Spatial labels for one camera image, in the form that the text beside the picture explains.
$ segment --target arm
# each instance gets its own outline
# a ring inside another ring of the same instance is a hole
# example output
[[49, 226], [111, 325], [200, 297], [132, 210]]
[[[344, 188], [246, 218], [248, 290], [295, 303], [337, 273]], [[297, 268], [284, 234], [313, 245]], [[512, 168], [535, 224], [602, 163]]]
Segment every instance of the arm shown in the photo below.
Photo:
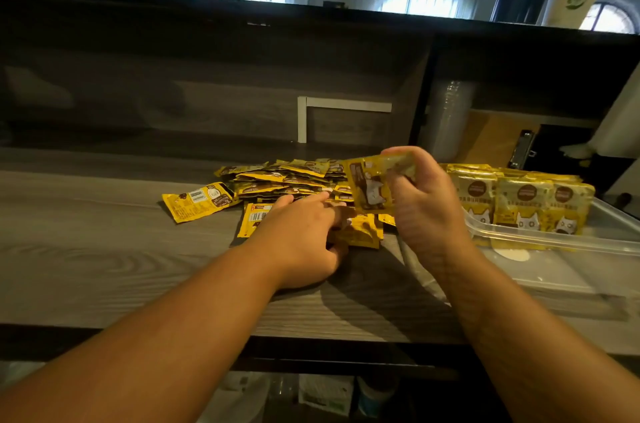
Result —
[[1, 394], [0, 420], [196, 421], [274, 292], [336, 270], [326, 235], [348, 213], [327, 196], [280, 198], [243, 245]]
[[473, 245], [449, 176], [417, 147], [391, 174], [398, 231], [436, 278], [516, 421], [631, 422], [640, 381], [531, 298]]

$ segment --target barcode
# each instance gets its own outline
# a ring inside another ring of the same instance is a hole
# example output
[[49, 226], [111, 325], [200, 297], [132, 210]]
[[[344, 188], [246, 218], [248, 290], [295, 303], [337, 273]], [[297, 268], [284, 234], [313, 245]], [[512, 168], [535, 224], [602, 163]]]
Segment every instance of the barcode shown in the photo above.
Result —
[[262, 221], [268, 212], [252, 212], [249, 214], [249, 221]]
[[205, 196], [202, 189], [198, 189], [197, 191], [190, 192], [189, 196], [191, 196], [191, 200], [194, 202], [202, 202], [207, 200], [207, 196]]

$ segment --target green logo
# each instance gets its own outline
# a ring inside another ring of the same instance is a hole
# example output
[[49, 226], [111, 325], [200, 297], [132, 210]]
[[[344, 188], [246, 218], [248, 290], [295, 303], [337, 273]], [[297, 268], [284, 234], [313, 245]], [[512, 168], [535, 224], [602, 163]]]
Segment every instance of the green logo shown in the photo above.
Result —
[[567, 9], [575, 10], [584, 5], [584, 0], [566, 0]]

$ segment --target forearm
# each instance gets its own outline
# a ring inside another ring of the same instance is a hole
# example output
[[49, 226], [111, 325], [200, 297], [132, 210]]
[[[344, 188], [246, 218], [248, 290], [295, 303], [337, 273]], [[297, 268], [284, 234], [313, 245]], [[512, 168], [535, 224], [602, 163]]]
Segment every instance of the forearm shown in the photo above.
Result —
[[7, 421], [195, 421], [278, 281], [231, 249], [0, 395]]
[[640, 413], [638, 380], [474, 246], [452, 247], [435, 271], [514, 419], [626, 422]]

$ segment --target brown circular logo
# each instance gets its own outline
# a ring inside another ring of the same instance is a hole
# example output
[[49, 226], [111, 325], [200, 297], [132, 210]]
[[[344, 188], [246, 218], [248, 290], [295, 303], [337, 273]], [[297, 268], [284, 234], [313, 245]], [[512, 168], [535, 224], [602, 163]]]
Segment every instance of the brown circular logo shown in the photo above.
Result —
[[567, 202], [573, 197], [573, 190], [568, 187], [560, 186], [556, 189], [556, 201]]
[[469, 195], [473, 197], [480, 197], [486, 192], [486, 185], [483, 181], [474, 181], [469, 184]]
[[538, 190], [535, 186], [527, 184], [526, 186], [522, 186], [518, 190], [518, 199], [520, 199], [521, 201], [531, 201], [537, 193]]

